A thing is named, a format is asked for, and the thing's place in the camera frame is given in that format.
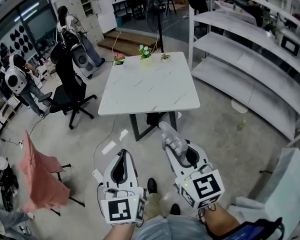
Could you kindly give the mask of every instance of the black office chair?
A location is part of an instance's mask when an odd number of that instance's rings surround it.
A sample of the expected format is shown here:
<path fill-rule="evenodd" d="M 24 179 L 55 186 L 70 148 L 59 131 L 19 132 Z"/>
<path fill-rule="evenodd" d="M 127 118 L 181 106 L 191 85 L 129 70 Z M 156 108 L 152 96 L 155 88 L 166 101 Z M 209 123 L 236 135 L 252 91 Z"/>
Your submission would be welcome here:
<path fill-rule="evenodd" d="M 53 99 L 51 99 L 53 93 L 49 92 L 40 97 L 38 102 L 49 101 L 51 103 L 50 113 L 63 111 L 63 114 L 66 115 L 67 112 L 72 111 L 69 123 L 69 128 L 72 130 L 74 128 L 72 123 L 79 111 L 85 113 L 91 119 L 95 118 L 92 114 L 84 110 L 82 105 L 92 98 L 97 99 L 97 96 L 91 95 L 85 98 L 87 85 L 74 71 L 72 54 L 67 46 L 59 42 L 54 47 L 50 58 L 52 63 L 55 64 L 55 70 L 60 77 L 62 85 L 55 90 Z"/>

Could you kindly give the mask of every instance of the black shoe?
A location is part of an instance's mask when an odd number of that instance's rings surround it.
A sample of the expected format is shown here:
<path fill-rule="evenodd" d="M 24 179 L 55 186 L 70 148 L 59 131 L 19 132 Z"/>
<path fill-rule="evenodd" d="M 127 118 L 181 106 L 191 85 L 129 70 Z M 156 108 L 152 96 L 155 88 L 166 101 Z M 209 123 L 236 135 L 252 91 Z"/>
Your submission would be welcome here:
<path fill-rule="evenodd" d="M 148 179 L 147 189 L 149 194 L 158 193 L 157 183 L 154 178 Z"/>
<path fill-rule="evenodd" d="M 102 65 L 103 63 L 105 63 L 105 61 L 106 61 L 106 59 L 105 59 L 105 58 L 102 58 L 102 59 L 101 59 L 101 63 L 100 63 L 98 66 L 96 66 L 96 67 L 97 67 L 97 68 L 101 67 L 101 65 Z"/>
<path fill-rule="evenodd" d="M 171 210 L 170 210 L 170 214 L 172 214 L 172 215 L 181 215 L 179 205 L 177 205 L 176 203 L 174 205 L 172 205 Z"/>

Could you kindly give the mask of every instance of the floor fan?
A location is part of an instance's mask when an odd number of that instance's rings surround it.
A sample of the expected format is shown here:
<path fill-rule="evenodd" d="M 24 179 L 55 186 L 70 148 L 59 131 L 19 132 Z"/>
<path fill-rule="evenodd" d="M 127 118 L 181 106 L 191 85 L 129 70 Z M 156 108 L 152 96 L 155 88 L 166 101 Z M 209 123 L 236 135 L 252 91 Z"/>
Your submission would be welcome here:
<path fill-rule="evenodd" d="M 161 0 L 147 0 L 146 22 L 153 32 L 159 31 L 159 41 L 161 52 L 164 53 L 164 44 L 162 39 L 162 20 L 161 14 L 166 10 L 166 5 Z"/>

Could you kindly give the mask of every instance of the marble tabletop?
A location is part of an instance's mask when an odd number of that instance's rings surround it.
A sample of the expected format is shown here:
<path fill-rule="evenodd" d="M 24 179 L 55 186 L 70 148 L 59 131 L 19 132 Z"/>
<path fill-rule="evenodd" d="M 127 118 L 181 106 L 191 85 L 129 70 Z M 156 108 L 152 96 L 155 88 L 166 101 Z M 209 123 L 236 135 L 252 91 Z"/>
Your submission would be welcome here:
<path fill-rule="evenodd" d="M 126 57 L 113 66 L 99 107 L 99 115 L 124 115 L 192 110 L 200 107 L 198 94 L 183 52 L 155 53 L 150 66 L 140 56 Z"/>

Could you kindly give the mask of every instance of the white table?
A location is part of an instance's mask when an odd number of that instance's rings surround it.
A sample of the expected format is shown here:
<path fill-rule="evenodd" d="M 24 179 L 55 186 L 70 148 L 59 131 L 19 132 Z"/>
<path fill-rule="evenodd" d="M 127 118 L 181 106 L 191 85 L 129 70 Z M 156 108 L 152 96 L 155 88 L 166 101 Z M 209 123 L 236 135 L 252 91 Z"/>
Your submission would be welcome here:
<path fill-rule="evenodd" d="M 214 1 L 213 8 L 218 13 L 227 14 L 239 20 L 251 23 L 255 26 L 257 25 L 256 18 L 253 17 L 250 13 L 246 12 L 244 9 L 240 8 L 238 5 L 234 10 L 234 5 L 231 3 Z"/>
<path fill-rule="evenodd" d="M 136 141 L 154 128 L 140 134 L 136 114 L 169 112 L 171 125 L 177 129 L 175 111 L 200 107 L 185 55 L 167 54 L 171 57 L 166 63 L 161 62 L 161 53 L 153 54 L 148 67 L 141 66 L 140 56 L 127 57 L 123 65 L 112 67 L 106 83 L 99 115 L 129 114 Z"/>

